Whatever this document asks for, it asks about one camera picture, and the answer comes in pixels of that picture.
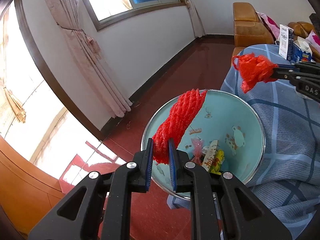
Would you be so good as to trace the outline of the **yellow plastic bag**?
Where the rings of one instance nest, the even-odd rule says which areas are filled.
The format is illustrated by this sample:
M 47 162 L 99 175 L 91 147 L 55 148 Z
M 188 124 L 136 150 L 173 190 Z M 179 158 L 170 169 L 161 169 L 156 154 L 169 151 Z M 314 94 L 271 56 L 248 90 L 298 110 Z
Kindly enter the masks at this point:
M 209 173 L 221 175 L 220 169 L 225 160 L 225 153 L 223 150 L 217 150 L 210 163 Z

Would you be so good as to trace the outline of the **brown orange snack wrapper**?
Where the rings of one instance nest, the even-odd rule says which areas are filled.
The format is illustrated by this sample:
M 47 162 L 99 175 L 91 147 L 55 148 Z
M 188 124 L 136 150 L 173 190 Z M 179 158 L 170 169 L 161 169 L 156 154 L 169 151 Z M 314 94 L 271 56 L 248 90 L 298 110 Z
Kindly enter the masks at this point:
M 206 152 L 204 155 L 204 160 L 202 162 L 202 167 L 206 171 L 209 171 L 210 167 L 212 166 L 212 164 L 214 162 L 218 142 L 219 142 L 218 140 L 213 140 L 210 143 L 210 145 L 205 148 Z

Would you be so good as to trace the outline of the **pink cellophane wrapper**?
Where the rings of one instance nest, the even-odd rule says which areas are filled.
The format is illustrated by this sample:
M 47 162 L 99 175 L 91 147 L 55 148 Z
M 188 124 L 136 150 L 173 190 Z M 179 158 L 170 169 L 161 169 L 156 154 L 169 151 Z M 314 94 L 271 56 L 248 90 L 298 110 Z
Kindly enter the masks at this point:
M 193 159 L 191 160 L 193 163 L 201 165 L 201 157 L 202 157 L 202 148 L 203 148 L 203 140 L 199 138 L 191 138 L 191 142 L 193 144 Z

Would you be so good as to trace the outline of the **red foam net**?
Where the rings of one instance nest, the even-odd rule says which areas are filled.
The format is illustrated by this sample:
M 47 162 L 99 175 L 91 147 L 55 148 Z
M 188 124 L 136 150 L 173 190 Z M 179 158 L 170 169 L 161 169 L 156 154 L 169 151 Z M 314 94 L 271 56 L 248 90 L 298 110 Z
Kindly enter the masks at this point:
M 198 114 L 205 101 L 207 91 L 189 90 L 178 97 L 169 116 L 153 135 L 153 159 L 159 164 L 169 163 L 169 140 L 177 148 L 185 131 Z

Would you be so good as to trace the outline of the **teal cartoon trash bin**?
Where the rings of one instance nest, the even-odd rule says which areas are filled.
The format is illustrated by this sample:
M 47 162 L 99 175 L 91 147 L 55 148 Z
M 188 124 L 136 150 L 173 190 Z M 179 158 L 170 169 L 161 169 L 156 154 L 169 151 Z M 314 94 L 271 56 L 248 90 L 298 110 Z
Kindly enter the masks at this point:
M 231 172 L 247 184 L 260 166 L 265 150 L 263 124 L 244 100 L 231 93 L 210 89 L 197 116 L 186 129 L 178 146 L 193 158 L 192 139 L 200 139 L 205 147 L 217 142 L 225 161 L 221 171 Z

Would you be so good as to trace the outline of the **blue Look milk carton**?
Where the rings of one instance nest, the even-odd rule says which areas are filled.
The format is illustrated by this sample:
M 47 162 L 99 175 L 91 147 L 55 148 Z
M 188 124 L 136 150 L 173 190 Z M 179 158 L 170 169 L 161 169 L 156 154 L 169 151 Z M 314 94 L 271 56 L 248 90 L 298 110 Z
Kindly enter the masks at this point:
M 312 59 L 312 50 L 306 39 L 297 37 L 293 42 L 293 54 L 292 61 L 295 63 L 299 62 L 310 62 Z

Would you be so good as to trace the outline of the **pink floral pillow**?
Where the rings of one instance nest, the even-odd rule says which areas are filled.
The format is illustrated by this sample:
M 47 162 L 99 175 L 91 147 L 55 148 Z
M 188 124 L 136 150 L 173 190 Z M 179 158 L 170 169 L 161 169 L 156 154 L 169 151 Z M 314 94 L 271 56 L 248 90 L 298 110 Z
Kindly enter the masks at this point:
M 277 40 L 279 38 L 280 28 L 276 22 L 274 22 L 274 20 L 272 20 L 272 18 L 267 16 L 265 13 L 257 12 L 257 15 L 262 20 L 264 26 L 270 31 L 274 40 Z
M 312 45 L 315 49 L 320 49 L 320 39 L 317 36 L 317 34 L 312 30 L 310 31 L 310 34 L 306 38 L 307 42 Z

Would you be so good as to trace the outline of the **tall dark blue milk carton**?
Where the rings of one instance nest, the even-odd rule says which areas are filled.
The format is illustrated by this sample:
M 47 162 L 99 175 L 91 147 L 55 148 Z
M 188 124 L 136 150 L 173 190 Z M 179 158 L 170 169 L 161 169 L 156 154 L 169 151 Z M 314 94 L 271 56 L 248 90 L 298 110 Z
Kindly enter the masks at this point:
M 293 42 L 294 42 L 294 30 L 287 25 L 280 25 L 279 34 L 279 51 L 278 54 L 291 61 L 293 58 Z

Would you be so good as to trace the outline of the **brown leather chaise sofa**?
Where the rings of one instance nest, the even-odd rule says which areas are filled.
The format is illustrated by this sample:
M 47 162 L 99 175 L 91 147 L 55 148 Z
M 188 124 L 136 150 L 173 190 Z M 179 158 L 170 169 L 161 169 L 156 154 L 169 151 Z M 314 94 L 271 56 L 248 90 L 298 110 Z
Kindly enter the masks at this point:
M 254 7 L 247 2 L 233 3 L 234 45 L 233 56 L 256 44 L 274 44 L 271 32 L 265 27 Z

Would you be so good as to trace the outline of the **blue plaid tablecloth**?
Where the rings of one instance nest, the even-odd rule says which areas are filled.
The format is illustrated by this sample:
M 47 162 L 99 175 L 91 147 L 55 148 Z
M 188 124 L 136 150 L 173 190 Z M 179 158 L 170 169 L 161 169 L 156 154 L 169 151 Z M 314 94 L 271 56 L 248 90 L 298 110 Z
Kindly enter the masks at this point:
M 231 68 L 221 90 L 256 111 L 266 137 L 262 163 L 247 186 L 293 239 L 319 239 L 319 104 L 287 80 L 260 82 L 248 93 L 241 82 Z

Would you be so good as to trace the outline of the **pink right curtain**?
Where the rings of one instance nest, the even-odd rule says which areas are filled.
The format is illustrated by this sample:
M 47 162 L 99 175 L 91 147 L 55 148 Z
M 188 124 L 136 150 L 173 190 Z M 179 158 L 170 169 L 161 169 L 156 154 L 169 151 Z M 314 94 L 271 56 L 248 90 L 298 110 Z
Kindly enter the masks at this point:
M 191 23 L 193 26 L 193 31 L 195 37 L 203 37 L 206 33 L 204 31 L 204 27 L 197 12 L 195 1 L 194 0 L 186 0 L 187 8 L 189 10 L 189 16 L 191 19 Z

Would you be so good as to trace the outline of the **pink curtain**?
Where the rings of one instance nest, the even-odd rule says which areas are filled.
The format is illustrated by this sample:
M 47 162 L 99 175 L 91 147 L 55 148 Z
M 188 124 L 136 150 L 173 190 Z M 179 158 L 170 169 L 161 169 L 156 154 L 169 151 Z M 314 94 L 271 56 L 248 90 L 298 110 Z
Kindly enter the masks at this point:
M 99 44 L 86 34 L 79 21 L 79 0 L 45 0 L 60 27 L 77 68 L 99 101 L 115 118 L 131 111 L 132 102 L 116 87 Z
M 193 26 L 193 31 L 195 37 L 203 37 L 206 33 L 204 31 L 204 27 L 197 12 L 195 1 L 194 0 L 186 0 L 187 8 L 189 10 L 189 16 L 191 19 L 191 23 Z

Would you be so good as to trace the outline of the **pink left curtain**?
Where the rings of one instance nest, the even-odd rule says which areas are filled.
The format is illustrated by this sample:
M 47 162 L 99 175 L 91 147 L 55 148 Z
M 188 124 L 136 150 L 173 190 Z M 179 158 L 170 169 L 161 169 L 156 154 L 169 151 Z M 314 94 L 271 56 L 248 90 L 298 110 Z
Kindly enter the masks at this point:
M 99 44 L 86 34 L 79 21 L 79 0 L 45 0 L 60 27 L 77 68 L 99 101 L 115 118 L 131 111 L 132 102 L 116 87 Z

